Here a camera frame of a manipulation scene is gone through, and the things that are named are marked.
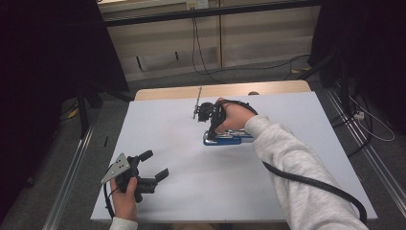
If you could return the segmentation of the wooden table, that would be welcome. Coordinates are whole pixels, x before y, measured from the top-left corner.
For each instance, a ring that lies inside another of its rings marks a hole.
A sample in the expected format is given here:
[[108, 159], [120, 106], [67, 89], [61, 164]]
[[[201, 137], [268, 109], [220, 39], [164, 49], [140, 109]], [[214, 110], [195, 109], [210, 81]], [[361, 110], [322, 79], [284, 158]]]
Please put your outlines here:
[[230, 83], [202, 86], [182, 86], [139, 90], [134, 100], [170, 100], [201, 97], [248, 96], [251, 92], [260, 95], [310, 92], [305, 80], [281, 80], [249, 83]]

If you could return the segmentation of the person's right hand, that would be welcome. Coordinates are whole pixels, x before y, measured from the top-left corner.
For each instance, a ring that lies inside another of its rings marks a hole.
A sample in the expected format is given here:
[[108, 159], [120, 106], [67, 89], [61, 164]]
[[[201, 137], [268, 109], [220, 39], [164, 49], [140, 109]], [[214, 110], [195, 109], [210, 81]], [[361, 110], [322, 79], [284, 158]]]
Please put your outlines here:
[[214, 130], [216, 133], [220, 133], [228, 129], [243, 129], [245, 124], [255, 116], [254, 112], [243, 107], [242, 105], [225, 103], [224, 98], [218, 98], [217, 101], [222, 103], [222, 107], [225, 109], [226, 119]]

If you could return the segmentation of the black horizontal bar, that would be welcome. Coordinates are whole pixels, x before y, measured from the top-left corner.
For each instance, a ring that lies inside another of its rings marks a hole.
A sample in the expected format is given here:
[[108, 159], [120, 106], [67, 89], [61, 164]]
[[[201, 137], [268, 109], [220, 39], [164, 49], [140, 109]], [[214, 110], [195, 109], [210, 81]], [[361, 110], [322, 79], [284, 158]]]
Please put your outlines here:
[[113, 19], [105, 19], [104, 25], [106, 27], [118, 27], [126, 25], [136, 25], [153, 22], [248, 13], [248, 12], [290, 10], [297, 8], [320, 6], [321, 4], [322, 0], [282, 0], [278, 2], [261, 3], [253, 5], [241, 5], [241, 6], [219, 7], [203, 10], [176, 11], [151, 15], [118, 17]]

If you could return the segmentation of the black curtain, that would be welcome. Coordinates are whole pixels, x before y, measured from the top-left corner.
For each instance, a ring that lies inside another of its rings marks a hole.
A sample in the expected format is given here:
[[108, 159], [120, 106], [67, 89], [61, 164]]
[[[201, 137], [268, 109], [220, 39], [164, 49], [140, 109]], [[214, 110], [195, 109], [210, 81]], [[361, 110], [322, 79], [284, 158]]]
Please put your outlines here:
[[406, 0], [321, 0], [308, 63], [329, 55], [406, 135]]
[[0, 0], [0, 224], [51, 145], [62, 104], [128, 88], [100, 0]]

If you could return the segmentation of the metal floor rail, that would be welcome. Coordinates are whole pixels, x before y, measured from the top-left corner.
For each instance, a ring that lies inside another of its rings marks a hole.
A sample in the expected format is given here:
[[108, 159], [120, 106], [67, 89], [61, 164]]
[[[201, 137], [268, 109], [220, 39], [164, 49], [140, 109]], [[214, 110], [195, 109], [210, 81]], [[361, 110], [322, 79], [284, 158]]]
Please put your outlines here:
[[82, 158], [87, 151], [88, 145], [93, 135], [93, 128], [88, 130], [79, 139], [79, 145], [75, 151], [73, 160], [68, 168], [62, 185], [57, 193], [56, 199], [52, 205], [51, 211], [45, 220], [42, 230], [57, 230], [62, 219], [69, 197], [72, 193], [74, 183], [77, 179], [79, 167], [82, 163]]
[[358, 120], [344, 114], [341, 100], [335, 92], [328, 91], [327, 94], [334, 108], [341, 114], [346, 128], [359, 146], [359, 152], [362, 152], [365, 155], [380, 181], [383, 183], [385, 189], [393, 199], [395, 205], [406, 218], [406, 190], [404, 190], [394, 178], [394, 175], [389, 171], [389, 168], [384, 164], [375, 147], [368, 139], [368, 136], [371, 135], [372, 132], [362, 128]]

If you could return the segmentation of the blue and silver stapler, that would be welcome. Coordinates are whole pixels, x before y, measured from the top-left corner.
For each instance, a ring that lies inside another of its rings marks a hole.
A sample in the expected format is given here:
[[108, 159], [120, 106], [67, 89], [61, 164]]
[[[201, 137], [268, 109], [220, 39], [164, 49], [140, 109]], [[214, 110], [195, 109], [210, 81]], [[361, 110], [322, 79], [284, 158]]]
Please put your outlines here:
[[253, 142], [254, 137], [248, 134], [244, 129], [226, 130], [219, 134], [206, 130], [203, 134], [203, 144], [205, 146], [228, 146]]

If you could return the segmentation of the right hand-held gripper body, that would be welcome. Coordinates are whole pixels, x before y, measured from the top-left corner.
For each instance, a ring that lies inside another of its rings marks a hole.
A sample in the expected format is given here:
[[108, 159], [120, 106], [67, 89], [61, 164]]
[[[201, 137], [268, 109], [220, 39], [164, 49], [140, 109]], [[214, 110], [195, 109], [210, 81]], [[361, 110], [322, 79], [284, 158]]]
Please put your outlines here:
[[224, 120], [224, 111], [221, 108], [221, 103], [199, 103], [202, 93], [202, 87], [199, 87], [196, 104], [192, 118], [198, 122], [207, 122], [208, 120], [221, 123]]

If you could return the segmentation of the black stand leg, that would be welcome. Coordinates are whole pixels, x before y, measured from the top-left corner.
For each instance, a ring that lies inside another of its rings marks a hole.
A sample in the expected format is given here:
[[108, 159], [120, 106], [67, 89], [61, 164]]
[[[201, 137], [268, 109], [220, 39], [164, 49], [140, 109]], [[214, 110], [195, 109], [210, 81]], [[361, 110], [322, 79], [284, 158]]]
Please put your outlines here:
[[77, 100], [81, 126], [80, 138], [83, 139], [90, 128], [86, 105], [89, 104], [92, 108], [100, 108], [102, 98], [99, 96], [97, 87], [91, 81], [85, 81], [78, 87]]

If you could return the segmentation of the person's left hand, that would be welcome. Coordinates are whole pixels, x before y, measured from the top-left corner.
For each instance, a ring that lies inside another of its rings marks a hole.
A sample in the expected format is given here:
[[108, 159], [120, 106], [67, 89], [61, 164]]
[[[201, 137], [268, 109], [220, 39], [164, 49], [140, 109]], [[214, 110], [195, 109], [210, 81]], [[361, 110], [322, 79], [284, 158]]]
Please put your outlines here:
[[137, 188], [137, 178], [130, 178], [125, 193], [121, 193], [118, 190], [115, 179], [110, 181], [110, 188], [112, 190], [115, 216], [120, 219], [135, 221], [137, 218], [137, 207], [134, 194]]

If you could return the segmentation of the white wall outlet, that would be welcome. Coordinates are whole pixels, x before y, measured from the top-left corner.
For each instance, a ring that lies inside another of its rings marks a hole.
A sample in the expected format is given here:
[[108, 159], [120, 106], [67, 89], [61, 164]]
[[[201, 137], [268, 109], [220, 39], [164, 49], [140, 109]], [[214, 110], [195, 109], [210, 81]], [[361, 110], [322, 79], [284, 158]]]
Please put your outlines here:
[[188, 10], [203, 10], [209, 7], [208, 0], [188, 0], [186, 2], [186, 7]]

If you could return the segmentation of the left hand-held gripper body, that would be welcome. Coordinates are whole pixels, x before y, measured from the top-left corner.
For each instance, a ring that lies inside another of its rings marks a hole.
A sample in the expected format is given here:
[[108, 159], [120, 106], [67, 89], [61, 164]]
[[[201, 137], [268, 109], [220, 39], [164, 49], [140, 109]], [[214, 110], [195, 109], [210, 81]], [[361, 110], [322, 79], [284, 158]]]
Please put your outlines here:
[[101, 180], [103, 186], [112, 179], [116, 180], [118, 189], [121, 193], [126, 192], [127, 184], [131, 177], [136, 177], [138, 181], [137, 189], [135, 191], [135, 199], [137, 202], [143, 200], [142, 194], [153, 194], [157, 186], [154, 178], [142, 178], [139, 175], [138, 166], [141, 161], [138, 156], [125, 156], [121, 153], [116, 160], [110, 165], [104, 177]]

